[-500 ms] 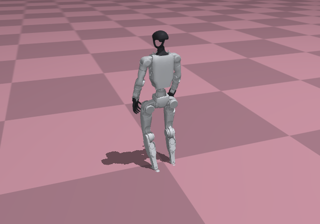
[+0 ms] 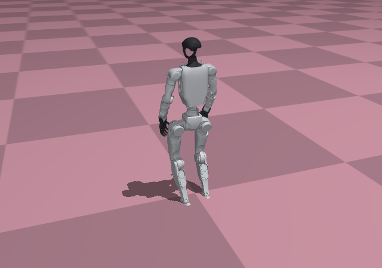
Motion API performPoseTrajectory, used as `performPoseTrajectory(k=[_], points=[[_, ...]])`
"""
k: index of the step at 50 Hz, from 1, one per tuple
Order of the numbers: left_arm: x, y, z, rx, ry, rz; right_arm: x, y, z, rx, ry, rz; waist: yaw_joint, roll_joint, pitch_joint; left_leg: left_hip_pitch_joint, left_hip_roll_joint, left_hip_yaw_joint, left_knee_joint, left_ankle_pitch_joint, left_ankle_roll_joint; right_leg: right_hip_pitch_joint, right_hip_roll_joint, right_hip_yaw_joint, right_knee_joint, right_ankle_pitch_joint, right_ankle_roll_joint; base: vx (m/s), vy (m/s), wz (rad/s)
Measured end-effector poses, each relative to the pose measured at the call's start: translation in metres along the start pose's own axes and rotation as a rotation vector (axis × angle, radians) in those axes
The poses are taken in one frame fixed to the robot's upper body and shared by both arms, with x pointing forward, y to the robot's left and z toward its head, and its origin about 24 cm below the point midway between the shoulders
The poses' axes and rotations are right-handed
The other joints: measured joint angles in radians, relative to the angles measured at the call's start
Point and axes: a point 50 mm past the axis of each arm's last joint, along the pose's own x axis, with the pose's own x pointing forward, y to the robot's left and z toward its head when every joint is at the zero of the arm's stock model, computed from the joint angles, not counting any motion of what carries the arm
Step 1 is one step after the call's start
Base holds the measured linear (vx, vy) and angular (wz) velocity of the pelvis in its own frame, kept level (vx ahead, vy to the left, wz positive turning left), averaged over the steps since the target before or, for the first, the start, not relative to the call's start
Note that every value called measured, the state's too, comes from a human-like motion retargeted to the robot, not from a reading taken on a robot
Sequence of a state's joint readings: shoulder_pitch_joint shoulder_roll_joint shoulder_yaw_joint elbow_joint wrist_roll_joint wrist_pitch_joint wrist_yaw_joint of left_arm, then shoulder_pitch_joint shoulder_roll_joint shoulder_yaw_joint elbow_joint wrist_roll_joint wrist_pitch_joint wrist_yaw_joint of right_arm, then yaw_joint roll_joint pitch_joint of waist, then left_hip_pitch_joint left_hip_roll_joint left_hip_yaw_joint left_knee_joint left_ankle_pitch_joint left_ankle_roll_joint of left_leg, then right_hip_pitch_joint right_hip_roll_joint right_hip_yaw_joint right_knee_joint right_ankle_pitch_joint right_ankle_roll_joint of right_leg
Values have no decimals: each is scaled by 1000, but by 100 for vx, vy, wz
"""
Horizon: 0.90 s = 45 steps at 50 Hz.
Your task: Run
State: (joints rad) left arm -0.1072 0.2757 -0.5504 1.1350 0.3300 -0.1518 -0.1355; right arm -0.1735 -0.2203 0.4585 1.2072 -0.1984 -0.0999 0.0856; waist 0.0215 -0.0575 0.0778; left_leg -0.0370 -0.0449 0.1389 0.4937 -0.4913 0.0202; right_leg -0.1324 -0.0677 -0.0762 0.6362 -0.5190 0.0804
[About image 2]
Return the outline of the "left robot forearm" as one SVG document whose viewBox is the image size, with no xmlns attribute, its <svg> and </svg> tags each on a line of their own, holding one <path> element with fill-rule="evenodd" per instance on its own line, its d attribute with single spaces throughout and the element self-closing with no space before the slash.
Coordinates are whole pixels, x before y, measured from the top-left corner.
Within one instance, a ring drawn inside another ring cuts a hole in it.
<svg viewBox="0 0 382 268">
<path fill-rule="evenodd" d="M 165 95 L 165 94 L 164 94 Z M 162 118 L 163 122 L 167 119 L 168 109 L 170 108 L 169 104 L 163 103 L 164 95 L 162 96 L 161 105 L 160 105 L 160 111 L 158 118 Z"/>
</svg>

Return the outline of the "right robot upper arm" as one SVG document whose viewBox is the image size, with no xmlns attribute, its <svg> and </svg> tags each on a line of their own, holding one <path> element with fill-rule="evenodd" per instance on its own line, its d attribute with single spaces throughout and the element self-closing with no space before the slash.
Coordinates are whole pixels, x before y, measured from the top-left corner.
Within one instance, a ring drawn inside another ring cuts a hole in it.
<svg viewBox="0 0 382 268">
<path fill-rule="evenodd" d="M 213 96 L 217 92 L 217 80 L 216 80 L 216 73 L 217 69 L 211 65 L 206 64 L 208 67 L 208 94 L 207 96 Z"/>
</svg>

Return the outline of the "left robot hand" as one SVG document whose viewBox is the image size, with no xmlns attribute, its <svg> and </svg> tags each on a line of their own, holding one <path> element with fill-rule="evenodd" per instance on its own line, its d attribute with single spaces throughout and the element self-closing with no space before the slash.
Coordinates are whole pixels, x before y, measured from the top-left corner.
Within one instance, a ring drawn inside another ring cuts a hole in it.
<svg viewBox="0 0 382 268">
<path fill-rule="evenodd" d="M 168 130 L 167 124 L 169 124 L 169 122 L 167 122 L 167 119 L 163 122 L 163 119 L 160 117 L 159 117 L 159 122 L 160 122 L 160 124 L 159 124 L 160 133 L 165 137 L 165 135 L 168 134 L 168 132 L 166 130 Z"/>
</svg>

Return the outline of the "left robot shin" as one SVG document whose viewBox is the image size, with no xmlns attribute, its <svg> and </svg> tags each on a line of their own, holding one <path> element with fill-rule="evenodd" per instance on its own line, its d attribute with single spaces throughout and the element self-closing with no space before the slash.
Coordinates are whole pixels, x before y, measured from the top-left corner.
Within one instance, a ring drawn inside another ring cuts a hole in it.
<svg viewBox="0 0 382 268">
<path fill-rule="evenodd" d="M 174 181 L 178 190 L 180 192 L 180 196 L 183 203 L 189 202 L 186 190 L 186 174 L 184 169 L 178 170 L 178 166 L 175 160 L 171 161 L 171 171 L 174 177 Z"/>
</svg>

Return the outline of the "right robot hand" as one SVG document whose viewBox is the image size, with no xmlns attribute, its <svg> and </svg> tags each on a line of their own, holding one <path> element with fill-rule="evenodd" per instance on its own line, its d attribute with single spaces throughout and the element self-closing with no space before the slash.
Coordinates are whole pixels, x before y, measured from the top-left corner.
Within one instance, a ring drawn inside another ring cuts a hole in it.
<svg viewBox="0 0 382 268">
<path fill-rule="evenodd" d="M 208 118 L 208 113 L 210 112 L 211 108 L 209 109 L 208 112 L 204 111 L 203 109 L 204 109 L 204 106 L 203 106 L 202 110 L 201 110 L 199 113 L 200 113 L 202 116 Z"/>
</svg>

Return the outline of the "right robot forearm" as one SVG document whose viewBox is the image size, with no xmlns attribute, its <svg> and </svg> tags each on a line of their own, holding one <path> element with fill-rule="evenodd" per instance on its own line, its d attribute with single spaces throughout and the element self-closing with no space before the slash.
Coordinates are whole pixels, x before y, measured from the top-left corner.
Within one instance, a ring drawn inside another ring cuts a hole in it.
<svg viewBox="0 0 382 268">
<path fill-rule="evenodd" d="M 204 111 L 206 111 L 206 112 L 209 111 L 209 109 L 211 108 L 211 106 L 213 104 L 213 101 L 215 100 L 216 94 L 213 96 L 207 96 L 207 98 L 205 100 L 206 102 L 204 104 L 204 109 L 203 109 Z"/>
</svg>

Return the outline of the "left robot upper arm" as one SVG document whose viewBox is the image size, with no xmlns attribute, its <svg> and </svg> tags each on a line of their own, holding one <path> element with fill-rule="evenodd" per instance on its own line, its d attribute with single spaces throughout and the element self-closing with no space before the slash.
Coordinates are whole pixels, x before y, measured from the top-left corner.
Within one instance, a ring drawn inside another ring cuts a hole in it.
<svg viewBox="0 0 382 268">
<path fill-rule="evenodd" d="M 171 104 L 174 96 L 172 93 L 174 91 L 176 81 L 180 79 L 182 69 L 180 67 L 170 69 L 167 73 L 167 81 L 165 86 L 165 95 L 163 103 Z"/>
</svg>

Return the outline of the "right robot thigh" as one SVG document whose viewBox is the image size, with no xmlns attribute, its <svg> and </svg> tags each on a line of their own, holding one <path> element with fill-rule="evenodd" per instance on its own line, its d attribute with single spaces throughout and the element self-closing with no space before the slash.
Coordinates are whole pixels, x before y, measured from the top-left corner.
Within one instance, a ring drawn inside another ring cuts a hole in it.
<svg viewBox="0 0 382 268">
<path fill-rule="evenodd" d="M 212 125 L 208 118 L 202 117 L 202 126 L 200 129 L 195 130 L 195 154 L 194 159 L 196 163 L 203 164 L 205 162 L 205 143 L 208 137 L 208 131 Z"/>
</svg>

